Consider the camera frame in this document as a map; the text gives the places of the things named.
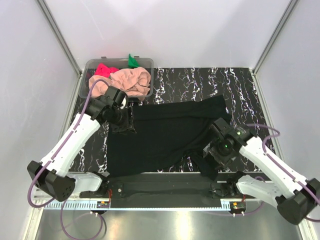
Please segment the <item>black t shirt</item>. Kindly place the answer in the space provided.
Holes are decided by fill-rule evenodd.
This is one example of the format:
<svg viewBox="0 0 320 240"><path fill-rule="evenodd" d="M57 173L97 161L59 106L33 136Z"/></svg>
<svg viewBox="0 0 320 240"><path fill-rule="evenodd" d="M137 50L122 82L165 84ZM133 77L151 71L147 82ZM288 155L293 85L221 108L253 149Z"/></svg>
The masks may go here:
<svg viewBox="0 0 320 240"><path fill-rule="evenodd" d="M215 158L204 156L213 140L210 126L222 118L232 119L222 95L202 101L134 105L135 132L109 132L107 171L112 177L165 170L190 157L200 173L211 180L218 175Z"/></svg>

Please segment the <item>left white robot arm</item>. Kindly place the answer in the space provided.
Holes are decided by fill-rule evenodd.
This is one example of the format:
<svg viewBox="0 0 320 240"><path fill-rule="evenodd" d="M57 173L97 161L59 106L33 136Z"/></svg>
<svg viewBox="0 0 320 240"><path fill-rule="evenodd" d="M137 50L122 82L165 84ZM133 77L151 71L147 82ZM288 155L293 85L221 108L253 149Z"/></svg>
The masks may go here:
<svg viewBox="0 0 320 240"><path fill-rule="evenodd" d="M88 139L104 123L108 123L116 133L134 130L128 102L128 95L113 86L99 97L87 97L82 111L75 116L54 148L41 161L33 160L28 164L27 171L32 179L27 194L29 203L32 202L33 187L59 202L75 193L91 192L97 198L108 193L108 186L104 183L108 176L106 173L70 173L69 169Z"/></svg>

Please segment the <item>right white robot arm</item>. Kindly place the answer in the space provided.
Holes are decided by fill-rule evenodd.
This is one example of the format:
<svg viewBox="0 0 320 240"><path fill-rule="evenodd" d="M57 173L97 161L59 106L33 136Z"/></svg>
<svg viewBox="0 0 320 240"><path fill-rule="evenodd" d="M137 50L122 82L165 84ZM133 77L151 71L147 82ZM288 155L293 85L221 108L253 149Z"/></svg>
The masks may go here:
<svg viewBox="0 0 320 240"><path fill-rule="evenodd" d="M230 197L252 196L275 207L293 225L308 219L311 211L319 206L319 180L307 179L273 153L266 146L271 136L261 139L249 125L231 127L223 118L217 119L210 128L213 141L209 152L222 167L243 156L271 180L271 183L266 183L238 171L226 183Z"/></svg>

